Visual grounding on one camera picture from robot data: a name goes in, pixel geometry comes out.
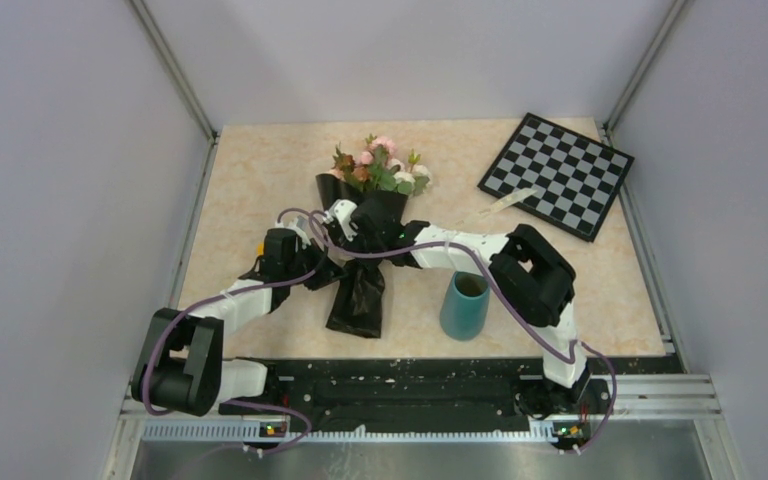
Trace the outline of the flower bouquet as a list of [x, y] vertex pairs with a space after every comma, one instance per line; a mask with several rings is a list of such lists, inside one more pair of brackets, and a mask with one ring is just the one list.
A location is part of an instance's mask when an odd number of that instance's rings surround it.
[[[353, 238], [340, 226], [328, 225], [331, 241], [347, 251], [379, 253], [395, 247], [408, 199], [430, 188], [432, 174], [415, 151], [405, 161], [398, 159], [397, 147], [388, 137], [371, 134], [364, 142], [357, 155], [336, 146], [332, 168], [317, 175], [316, 184], [325, 210], [347, 200], [356, 205], [359, 215], [349, 220]], [[379, 259], [346, 259], [328, 329], [360, 338], [381, 337], [386, 282], [380, 263]]]

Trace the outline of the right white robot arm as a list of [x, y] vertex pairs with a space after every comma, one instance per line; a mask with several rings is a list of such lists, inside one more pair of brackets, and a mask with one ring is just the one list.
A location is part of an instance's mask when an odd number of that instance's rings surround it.
[[402, 224], [374, 199], [334, 202], [323, 225], [333, 247], [358, 260], [483, 277], [541, 347], [549, 404], [572, 412], [586, 400], [591, 374], [574, 320], [576, 272], [533, 226], [476, 234], [427, 221]]

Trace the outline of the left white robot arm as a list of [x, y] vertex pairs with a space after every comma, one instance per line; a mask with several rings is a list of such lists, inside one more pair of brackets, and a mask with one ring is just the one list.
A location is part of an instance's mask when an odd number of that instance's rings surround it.
[[151, 415], [205, 415], [220, 397], [229, 333], [274, 312], [296, 285], [315, 291], [344, 277], [328, 249], [301, 230], [269, 229], [251, 269], [230, 287], [183, 310], [155, 311], [132, 374], [131, 397]]

